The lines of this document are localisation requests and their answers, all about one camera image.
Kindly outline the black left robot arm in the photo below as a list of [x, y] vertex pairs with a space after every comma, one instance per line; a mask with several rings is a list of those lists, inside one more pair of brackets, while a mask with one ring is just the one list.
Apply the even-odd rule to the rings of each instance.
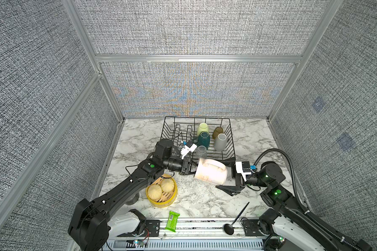
[[179, 157], [178, 151], [172, 140], [161, 139], [155, 151], [141, 161], [124, 181], [92, 201], [82, 199], [77, 203], [68, 234], [82, 251], [100, 250], [110, 237], [112, 228], [108, 223], [113, 215], [141, 190], [164, 177], [166, 169], [181, 175], [193, 173], [192, 166], [198, 164], [187, 154]]

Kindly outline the clear glass cup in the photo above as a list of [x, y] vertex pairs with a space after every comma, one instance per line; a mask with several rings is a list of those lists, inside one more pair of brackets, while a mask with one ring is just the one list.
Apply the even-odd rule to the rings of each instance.
[[207, 148], [206, 146], [199, 145], [196, 148], [196, 156], [198, 159], [207, 159]]

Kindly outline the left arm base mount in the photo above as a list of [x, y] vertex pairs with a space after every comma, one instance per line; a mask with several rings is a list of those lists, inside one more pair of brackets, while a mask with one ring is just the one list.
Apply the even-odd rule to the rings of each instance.
[[114, 216], [108, 222], [109, 238], [158, 237], [160, 220], [148, 220], [141, 212], [131, 209], [126, 214]]

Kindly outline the light green mug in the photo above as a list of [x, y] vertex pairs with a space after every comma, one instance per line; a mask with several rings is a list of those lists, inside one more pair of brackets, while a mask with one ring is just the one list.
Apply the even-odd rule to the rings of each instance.
[[209, 126], [205, 122], [202, 122], [202, 123], [199, 124], [197, 132], [196, 132], [196, 136], [197, 137], [200, 136], [202, 132], [209, 133]]

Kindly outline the grey mug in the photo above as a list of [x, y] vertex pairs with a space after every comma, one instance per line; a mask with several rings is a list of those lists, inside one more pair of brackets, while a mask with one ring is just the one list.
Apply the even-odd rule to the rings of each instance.
[[218, 134], [214, 141], [214, 149], [216, 151], [223, 151], [227, 146], [228, 138], [224, 133]]

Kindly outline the dark green mug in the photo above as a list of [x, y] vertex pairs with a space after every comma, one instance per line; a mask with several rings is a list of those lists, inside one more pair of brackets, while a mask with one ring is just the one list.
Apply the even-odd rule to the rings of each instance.
[[210, 135], [209, 133], [207, 132], [202, 132], [200, 136], [198, 136], [196, 138], [196, 140], [194, 140], [194, 143], [199, 146], [199, 145], [203, 145], [203, 146], [206, 146], [206, 148], [208, 149], [209, 148], [209, 145], [210, 145]]

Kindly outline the pink iridescent mug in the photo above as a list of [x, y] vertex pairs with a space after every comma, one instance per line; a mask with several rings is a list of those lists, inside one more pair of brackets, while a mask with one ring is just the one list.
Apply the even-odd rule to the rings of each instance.
[[200, 158], [194, 178], [214, 185], [223, 185], [227, 178], [227, 167], [219, 161]]

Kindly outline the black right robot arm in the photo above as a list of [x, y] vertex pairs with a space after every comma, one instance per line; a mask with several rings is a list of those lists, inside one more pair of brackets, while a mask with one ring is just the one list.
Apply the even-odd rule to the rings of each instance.
[[297, 197], [281, 186], [285, 176], [277, 163], [265, 162], [259, 171], [254, 171], [248, 161], [237, 162], [234, 172], [235, 186], [219, 185], [216, 188], [234, 196], [246, 185], [264, 187], [265, 190], [260, 195], [264, 203], [270, 207], [259, 217], [259, 228], [264, 234], [278, 234], [278, 221], [289, 220], [305, 232], [294, 235], [302, 244], [306, 243], [305, 238], [311, 237], [327, 251], [372, 250], [372, 246], [364, 240], [354, 241], [306, 209]]

